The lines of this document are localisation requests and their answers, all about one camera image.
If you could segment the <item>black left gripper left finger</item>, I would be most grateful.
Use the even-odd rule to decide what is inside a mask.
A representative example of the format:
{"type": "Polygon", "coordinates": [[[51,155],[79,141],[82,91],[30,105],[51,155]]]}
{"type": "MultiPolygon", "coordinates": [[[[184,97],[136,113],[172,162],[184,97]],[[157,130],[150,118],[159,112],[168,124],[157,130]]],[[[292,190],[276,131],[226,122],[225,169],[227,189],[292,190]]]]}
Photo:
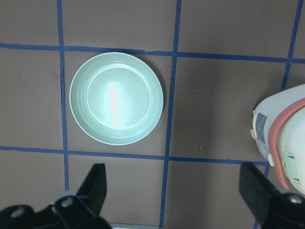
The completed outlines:
{"type": "Polygon", "coordinates": [[[0,211],[2,229],[110,229],[100,213],[107,195],[105,164],[94,164],[73,195],[66,195],[35,212],[28,205],[0,211]]]}

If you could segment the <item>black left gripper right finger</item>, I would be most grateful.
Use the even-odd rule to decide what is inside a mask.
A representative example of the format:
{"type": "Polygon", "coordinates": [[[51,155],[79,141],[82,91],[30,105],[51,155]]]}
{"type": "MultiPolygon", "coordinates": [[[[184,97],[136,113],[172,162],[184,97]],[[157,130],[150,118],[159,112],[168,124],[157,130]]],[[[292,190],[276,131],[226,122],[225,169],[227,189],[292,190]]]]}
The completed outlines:
{"type": "Polygon", "coordinates": [[[239,193],[262,229],[305,227],[304,196],[278,190],[253,163],[240,166],[239,193]]]}

